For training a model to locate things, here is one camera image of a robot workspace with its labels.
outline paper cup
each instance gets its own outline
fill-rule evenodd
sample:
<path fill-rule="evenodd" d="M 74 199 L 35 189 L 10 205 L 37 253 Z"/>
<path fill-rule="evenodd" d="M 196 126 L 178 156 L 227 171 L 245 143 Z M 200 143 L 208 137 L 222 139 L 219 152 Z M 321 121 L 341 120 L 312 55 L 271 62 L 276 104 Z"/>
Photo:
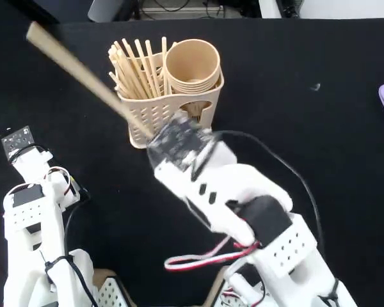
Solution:
<path fill-rule="evenodd" d="M 168 51 L 164 67 L 177 92 L 203 93 L 219 79 L 220 57 L 216 48 L 204 40 L 184 40 Z"/>

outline black table surface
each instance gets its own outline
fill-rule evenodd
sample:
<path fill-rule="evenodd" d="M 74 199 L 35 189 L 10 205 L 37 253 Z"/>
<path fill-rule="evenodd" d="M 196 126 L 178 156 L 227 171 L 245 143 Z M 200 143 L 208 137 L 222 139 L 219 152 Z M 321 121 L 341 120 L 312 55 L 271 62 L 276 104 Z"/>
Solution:
<path fill-rule="evenodd" d="M 113 269 L 139 305 L 204 301 L 220 268 L 169 273 L 164 260 L 203 253 L 210 233 L 156 179 L 127 124 L 24 39 L 0 28 L 0 137 L 29 125 L 91 192 L 69 244 Z M 384 306 L 384 20 L 180 20 L 66 24 L 52 32 L 109 86 L 112 41 L 202 38 L 219 50 L 225 87 L 213 129 L 252 133 L 309 183 L 321 212 L 328 265 L 359 306 Z M 229 140 L 241 162 L 286 189 L 310 228 L 298 180 L 256 146 Z M 19 174 L 0 144 L 0 301 L 6 274 L 2 200 Z"/>

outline mounting hole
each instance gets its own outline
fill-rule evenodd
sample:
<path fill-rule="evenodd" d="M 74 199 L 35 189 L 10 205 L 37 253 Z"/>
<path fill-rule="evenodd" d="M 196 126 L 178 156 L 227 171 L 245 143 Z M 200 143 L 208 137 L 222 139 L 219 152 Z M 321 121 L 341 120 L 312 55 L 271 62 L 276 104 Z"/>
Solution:
<path fill-rule="evenodd" d="M 206 184 L 201 184 L 199 187 L 199 195 L 203 195 L 206 192 Z"/>

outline white robotic arm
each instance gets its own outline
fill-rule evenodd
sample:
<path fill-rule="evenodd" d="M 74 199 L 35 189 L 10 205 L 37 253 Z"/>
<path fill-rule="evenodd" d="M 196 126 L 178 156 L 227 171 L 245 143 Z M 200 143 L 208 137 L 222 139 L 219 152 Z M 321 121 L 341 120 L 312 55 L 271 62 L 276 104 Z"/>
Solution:
<path fill-rule="evenodd" d="M 165 148 L 173 148 L 167 147 L 171 139 L 177 140 L 177 151 L 166 152 Z M 225 143 L 175 117 L 149 148 L 150 156 L 157 157 L 153 153 L 159 152 L 162 157 L 155 163 L 156 178 L 184 200 L 212 232 L 225 233 L 241 246 L 259 241 L 259 249 L 238 259 L 224 275 L 249 306 L 258 304 L 261 295 L 254 295 L 252 286 L 237 273 L 246 263 L 255 266 L 277 306 L 356 307 L 318 252 L 302 216 L 290 212 L 289 195 L 255 168 L 237 164 Z M 251 223 L 234 212 L 245 207 L 250 207 L 246 217 Z"/>

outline wooden chopstick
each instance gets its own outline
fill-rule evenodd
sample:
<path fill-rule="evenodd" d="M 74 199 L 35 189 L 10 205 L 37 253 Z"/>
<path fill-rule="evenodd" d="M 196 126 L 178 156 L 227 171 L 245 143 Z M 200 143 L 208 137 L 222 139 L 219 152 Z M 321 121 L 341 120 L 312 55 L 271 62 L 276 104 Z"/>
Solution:
<path fill-rule="evenodd" d="M 143 68 L 145 69 L 145 72 L 147 73 L 147 79 L 148 79 L 149 86 L 150 86 L 150 88 L 152 90 L 152 94 L 153 94 L 154 97 L 158 97 L 158 94 L 157 94 L 155 86 L 154 86 L 154 82 L 153 82 L 153 80 L 151 78 L 151 72 L 150 72 L 150 69 L 148 67 L 148 63 L 147 63 L 147 61 L 145 59 L 145 56 L 143 55 L 143 51 L 142 51 L 142 46 L 141 46 L 140 40 L 135 40 L 135 46 L 136 46 L 136 50 L 138 50 L 138 54 L 140 55 Z"/>
<path fill-rule="evenodd" d="M 165 72 L 165 66 L 164 66 L 164 59 L 166 57 L 166 37 L 162 37 L 162 69 L 161 73 L 163 75 L 163 82 L 164 82 L 164 95 L 168 94 L 168 78 L 166 77 Z"/>
<path fill-rule="evenodd" d="M 137 127 L 147 139 L 154 137 L 152 131 L 120 102 L 117 95 L 36 22 L 31 23 L 27 32 L 27 40 L 92 91 L 94 95 L 127 120 L 129 124 Z"/>
<path fill-rule="evenodd" d="M 140 81 L 138 80 L 137 76 L 134 73 L 134 70 L 132 69 L 131 64 L 128 62 L 126 54 L 123 52 L 122 49 L 118 50 L 118 60 L 121 62 L 121 65 L 123 69 L 125 69 L 126 72 L 128 72 L 128 75 L 135 86 L 135 89 L 140 94 L 140 97 L 142 99 L 148 99 L 147 93 L 145 93 L 145 90 L 143 89 Z"/>
<path fill-rule="evenodd" d="M 155 90 L 157 92 L 157 96 L 161 96 L 161 90 L 159 89 L 158 77 L 156 76 L 156 66 L 154 61 L 154 55 L 152 54 L 152 48 L 149 40 L 145 40 L 145 46 L 147 47 L 147 54 L 149 64 L 151 66 L 152 78 L 154 80 Z"/>
<path fill-rule="evenodd" d="M 117 77 L 114 73 L 109 72 L 108 75 L 111 77 L 112 80 L 116 83 L 116 85 L 120 88 L 120 91 L 124 93 L 124 97 L 131 98 L 131 94 L 128 92 L 127 88 L 122 84 L 119 77 Z"/>
<path fill-rule="evenodd" d="M 145 90 L 145 93 L 147 94 L 148 98 L 152 98 L 153 94 L 149 88 L 147 80 L 145 79 L 145 76 L 144 76 L 144 73 L 140 67 L 140 64 L 138 63 L 138 60 L 136 59 L 135 54 L 132 51 L 131 46 L 127 43 L 127 41 L 124 38 L 122 39 L 122 43 L 123 43 L 123 45 L 124 45 L 124 47 L 128 53 L 128 56 L 132 62 L 132 65 L 135 67 L 136 73 L 138 74 L 138 76 L 141 79 L 141 83 L 142 83 L 142 86 Z"/>

